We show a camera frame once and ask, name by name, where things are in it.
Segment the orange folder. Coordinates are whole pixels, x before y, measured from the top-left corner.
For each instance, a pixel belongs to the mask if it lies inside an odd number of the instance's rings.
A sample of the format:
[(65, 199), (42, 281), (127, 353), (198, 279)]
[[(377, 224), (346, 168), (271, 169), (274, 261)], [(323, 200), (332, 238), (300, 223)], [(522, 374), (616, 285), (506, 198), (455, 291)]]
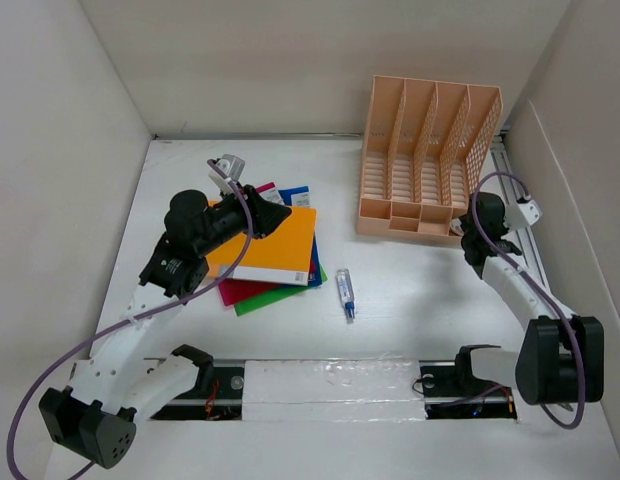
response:
[(229, 275), (230, 278), (291, 285), (289, 281), (294, 278), (294, 273), (280, 265), (277, 229), (264, 239), (250, 241), (246, 254)]

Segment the clear blue-capped spray bottle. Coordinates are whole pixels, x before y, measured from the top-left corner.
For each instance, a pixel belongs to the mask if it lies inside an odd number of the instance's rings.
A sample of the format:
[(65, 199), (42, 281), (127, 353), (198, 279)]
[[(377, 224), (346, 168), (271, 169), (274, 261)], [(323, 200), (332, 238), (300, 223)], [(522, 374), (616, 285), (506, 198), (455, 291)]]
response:
[(355, 320), (355, 296), (349, 270), (339, 269), (336, 273), (336, 282), (346, 321), (353, 323)]

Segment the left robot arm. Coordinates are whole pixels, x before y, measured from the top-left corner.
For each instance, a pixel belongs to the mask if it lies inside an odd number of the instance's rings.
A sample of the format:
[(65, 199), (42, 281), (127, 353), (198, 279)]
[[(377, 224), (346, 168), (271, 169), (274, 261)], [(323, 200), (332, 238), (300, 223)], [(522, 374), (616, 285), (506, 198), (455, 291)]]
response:
[(49, 388), (39, 411), (54, 443), (104, 469), (127, 454), (137, 426), (181, 393), (202, 396), (212, 387), (212, 357), (181, 345), (148, 373), (144, 360), (161, 331), (194, 299), (209, 271), (209, 254), (241, 236), (269, 236), (291, 215), (251, 185), (228, 184), (209, 204), (198, 190), (173, 196), (165, 231), (139, 275), (123, 319), (99, 333), (102, 344), (69, 384)]

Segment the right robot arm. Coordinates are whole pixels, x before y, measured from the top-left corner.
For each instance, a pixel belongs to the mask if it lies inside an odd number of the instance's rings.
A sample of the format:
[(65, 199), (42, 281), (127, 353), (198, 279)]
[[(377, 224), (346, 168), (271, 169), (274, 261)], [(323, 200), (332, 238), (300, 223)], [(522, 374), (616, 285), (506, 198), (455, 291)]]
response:
[(540, 217), (530, 199), (505, 205), (496, 194), (472, 195), (461, 218), (464, 258), (519, 321), (524, 339), (517, 351), (462, 347), (452, 381), (466, 394), (494, 381), (518, 390), (529, 405), (595, 403), (604, 393), (603, 325), (578, 315), (540, 285), (521, 251), (505, 238), (511, 229), (531, 226)]

